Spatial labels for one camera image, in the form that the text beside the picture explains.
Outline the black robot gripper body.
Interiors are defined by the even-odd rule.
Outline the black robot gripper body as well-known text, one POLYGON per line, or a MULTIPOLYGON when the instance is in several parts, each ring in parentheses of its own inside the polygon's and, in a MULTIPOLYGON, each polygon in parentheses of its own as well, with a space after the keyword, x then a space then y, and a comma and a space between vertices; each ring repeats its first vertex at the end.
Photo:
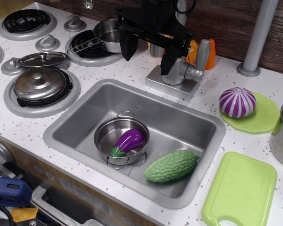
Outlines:
POLYGON ((143 0, 139 8, 117 6, 117 22, 126 27, 138 40, 162 48, 180 45, 178 56, 186 56, 194 33, 185 27, 185 16, 195 9, 195 1, 187 7, 186 0, 143 0))

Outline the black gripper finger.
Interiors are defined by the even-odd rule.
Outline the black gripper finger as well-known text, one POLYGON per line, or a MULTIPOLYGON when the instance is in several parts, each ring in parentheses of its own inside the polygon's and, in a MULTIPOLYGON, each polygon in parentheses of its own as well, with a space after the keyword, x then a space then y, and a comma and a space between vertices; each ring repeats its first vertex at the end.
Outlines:
POLYGON ((120 25, 118 34, 123 58, 129 61, 137 50, 138 37, 127 29, 126 24, 120 25))
POLYGON ((178 59, 178 52, 180 45, 171 45, 169 48, 165 48, 165 53, 162 57, 160 68, 160 75, 168 75, 175 62, 178 59))

